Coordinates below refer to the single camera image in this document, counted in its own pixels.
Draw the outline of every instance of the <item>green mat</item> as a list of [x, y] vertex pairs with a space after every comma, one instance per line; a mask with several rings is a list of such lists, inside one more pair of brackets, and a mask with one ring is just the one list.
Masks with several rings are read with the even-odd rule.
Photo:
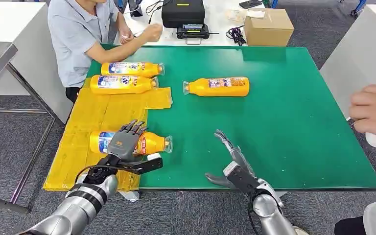
[[[204, 177], [222, 176], [231, 161], [216, 129], [276, 189], [376, 188], [376, 174], [306, 48], [155, 46], [126, 61], [164, 63], [160, 86], [172, 88], [172, 107], [149, 110], [147, 125], [172, 135], [174, 151], [162, 154], [163, 168], [141, 177], [141, 188], [220, 188]], [[88, 76], [99, 71], [93, 62]], [[184, 80], [229, 76], [249, 78], [248, 96], [183, 95]]]

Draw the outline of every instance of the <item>clear plastic cap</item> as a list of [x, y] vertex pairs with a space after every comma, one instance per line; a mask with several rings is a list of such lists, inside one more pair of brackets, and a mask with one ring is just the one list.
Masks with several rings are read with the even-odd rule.
[[165, 65], [163, 63], [158, 64], [158, 72], [160, 75], [165, 75]]
[[159, 87], [159, 81], [157, 77], [154, 77], [152, 80], [152, 87]]
[[165, 148], [164, 151], [167, 153], [172, 153], [172, 150], [174, 149], [174, 143], [172, 141], [172, 136], [168, 136], [165, 138]]
[[184, 94], [189, 94], [189, 82], [184, 81], [182, 83], [182, 91], [184, 92]]

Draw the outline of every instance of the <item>gray carpet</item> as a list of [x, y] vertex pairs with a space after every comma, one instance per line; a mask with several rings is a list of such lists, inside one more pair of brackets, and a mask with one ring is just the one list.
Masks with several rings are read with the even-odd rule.
[[[348, 30], [355, 0], [280, 0], [295, 26], [289, 46], [307, 47], [320, 68]], [[30, 97], [0, 97], [0, 107], [37, 108]], [[0, 198], [9, 199], [49, 119], [45, 115], [0, 114]], [[54, 125], [19, 203], [32, 208], [21, 215], [0, 209], [0, 234], [14, 234], [48, 216], [64, 192], [41, 189], [63, 128]], [[376, 149], [356, 134], [376, 170]], [[312, 235], [332, 235], [343, 218], [362, 215], [376, 192], [293, 192], [282, 197], [290, 221]], [[119, 194], [109, 199], [85, 234], [251, 235], [247, 201], [239, 192], [144, 192], [138, 202]]]

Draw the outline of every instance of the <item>gray shirt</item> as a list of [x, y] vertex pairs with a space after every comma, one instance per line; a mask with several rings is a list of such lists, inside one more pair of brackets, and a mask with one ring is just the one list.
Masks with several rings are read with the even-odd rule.
[[110, 19], [116, 21], [113, 0], [96, 4], [94, 16], [75, 0], [51, 0], [48, 26], [64, 87], [81, 87], [92, 59], [86, 54], [96, 42], [107, 43]]

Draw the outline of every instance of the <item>detergent bottle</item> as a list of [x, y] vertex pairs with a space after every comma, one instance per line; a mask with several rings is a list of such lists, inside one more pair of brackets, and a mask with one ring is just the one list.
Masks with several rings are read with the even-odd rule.
[[151, 78], [164, 74], [164, 65], [150, 62], [113, 62], [101, 65], [101, 75], [138, 75]]
[[247, 77], [200, 78], [183, 83], [184, 94], [199, 96], [246, 96], [249, 93]]
[[90, 89], [94, 94], [140, 94], [158, 86], [157, 78], [141, 76], [94, 75], [90, 81]]
[[[107, 153], [107, 146], [115, 133], [115, 131], [93, 131], [90, 134], [90, 150], [95, 153]], [[139, 137], [134, 154], [149, 155], [163, 151], [172, 153], [172, 149], [172, 136], [164, 138], [151, 132], [145, 132]]]

